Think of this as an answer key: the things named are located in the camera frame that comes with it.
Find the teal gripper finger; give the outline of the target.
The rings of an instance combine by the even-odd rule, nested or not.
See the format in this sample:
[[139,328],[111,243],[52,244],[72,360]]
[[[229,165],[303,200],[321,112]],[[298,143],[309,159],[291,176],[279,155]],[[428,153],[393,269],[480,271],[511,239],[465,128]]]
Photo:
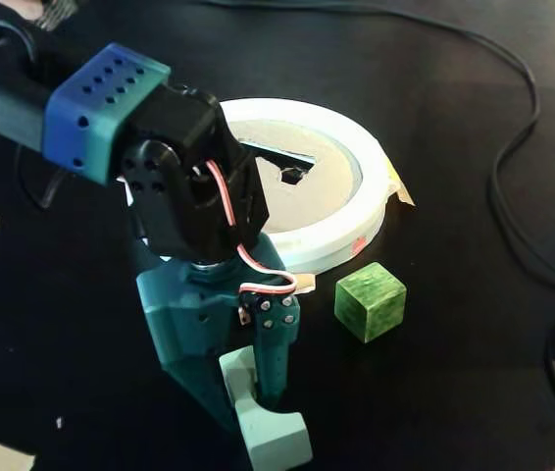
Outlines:
[[223,374],[214,357],[185,356],[163,363],[162,368],[224,430],[237,430]]
[[265,408],[276,408],[286,390],[288,355],[299,334],[296,296],[264,296],[253,300],[253,352],[257,395]]

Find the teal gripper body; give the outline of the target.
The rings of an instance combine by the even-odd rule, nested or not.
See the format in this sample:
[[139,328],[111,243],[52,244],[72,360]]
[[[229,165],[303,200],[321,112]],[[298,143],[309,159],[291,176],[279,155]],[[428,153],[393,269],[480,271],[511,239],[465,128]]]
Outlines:
[[[278,274],[284,266],[266,235],[259,236],[250,255],[258,268],[239,256],[213,267],[171,259],[138,275],[141,305],[161,365],[225,352],[232,332],[241,327],[241,311],[249,315],[254,339],[253,300],[294,295],[281,292],[287,286]],[[260,286],[279,292],[265,293]]]

